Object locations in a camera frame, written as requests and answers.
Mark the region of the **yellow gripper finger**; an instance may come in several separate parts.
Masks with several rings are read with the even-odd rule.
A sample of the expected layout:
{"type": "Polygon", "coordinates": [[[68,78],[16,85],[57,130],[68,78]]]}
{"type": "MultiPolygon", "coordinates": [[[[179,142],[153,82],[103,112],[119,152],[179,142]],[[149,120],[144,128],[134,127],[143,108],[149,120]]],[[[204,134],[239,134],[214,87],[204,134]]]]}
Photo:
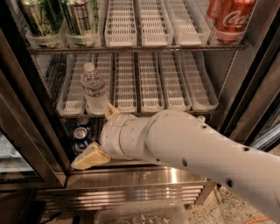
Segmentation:
{"type": "Polygon", "coordinates": [[[104,152],[98,143],[91,143],[75,160],[71,166],[75,170],[84,171],[97,165],[104,165],[111,160],[111,157],[104,152]]]}
{"type": "Polygon", "coordinates": [[[113,116],[119,114],[117,108],[115,108],[109,101],[107,102],[107,106],[105,107],[105,117],[107,120],[111,119],[113,116]]]}

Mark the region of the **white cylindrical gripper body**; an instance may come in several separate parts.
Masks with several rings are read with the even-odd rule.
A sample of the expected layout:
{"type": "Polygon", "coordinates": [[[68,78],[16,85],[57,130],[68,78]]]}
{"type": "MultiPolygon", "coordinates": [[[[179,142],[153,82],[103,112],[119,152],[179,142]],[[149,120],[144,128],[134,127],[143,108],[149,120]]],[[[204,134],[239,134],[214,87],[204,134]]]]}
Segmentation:
{"type": "Polygon", "coordinates": [[[149,159],[145,147],[145,128],[149,118],[119,114],[103,126],[100,143],[104,151],[115,159],[149,159]]]}

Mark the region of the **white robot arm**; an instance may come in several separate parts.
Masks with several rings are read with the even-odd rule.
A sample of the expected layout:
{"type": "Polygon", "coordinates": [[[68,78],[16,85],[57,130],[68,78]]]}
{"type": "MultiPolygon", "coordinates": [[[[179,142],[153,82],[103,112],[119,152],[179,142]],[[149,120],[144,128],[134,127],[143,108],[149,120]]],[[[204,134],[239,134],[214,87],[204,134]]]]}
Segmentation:
{"type": "Polygon", "coordinates": [[[165,109],[136,117],[108,105],[105,115],[108,121],[99,142],[71,163],[74,169],[86,170],[115,158],[188,170],[280,221],[280,157],[237,143],[183,111],[165,109]]]}

